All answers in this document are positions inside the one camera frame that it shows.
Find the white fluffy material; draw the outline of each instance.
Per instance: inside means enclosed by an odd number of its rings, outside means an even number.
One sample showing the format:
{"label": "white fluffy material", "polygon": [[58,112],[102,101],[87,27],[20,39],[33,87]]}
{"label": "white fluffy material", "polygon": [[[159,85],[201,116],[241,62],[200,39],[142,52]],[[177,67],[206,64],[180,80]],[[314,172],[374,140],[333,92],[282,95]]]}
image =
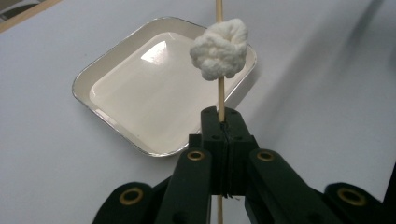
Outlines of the white fluffy material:
{"label": "white fluffy material", "polygon": [[198,36],[190,49],[192,64],[208,81],[240,72],[246,62],[248,28],[239,19],[216,23]]}

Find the wooden stick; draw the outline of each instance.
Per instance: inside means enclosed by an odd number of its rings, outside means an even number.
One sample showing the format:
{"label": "wooden stick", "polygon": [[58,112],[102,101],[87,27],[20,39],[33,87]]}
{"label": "wooden stick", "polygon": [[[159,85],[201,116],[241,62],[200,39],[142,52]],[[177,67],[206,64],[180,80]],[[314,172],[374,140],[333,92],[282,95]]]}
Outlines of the wooden stick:
{"label": "wooden stick", "polygon": [[[222,0],[216,0],[216,22],[222,22]],[[219,122],[224,122],[224,77],[219,77]],[[218,195],[218,224],[223,223],[222,216],[222,195]]]}

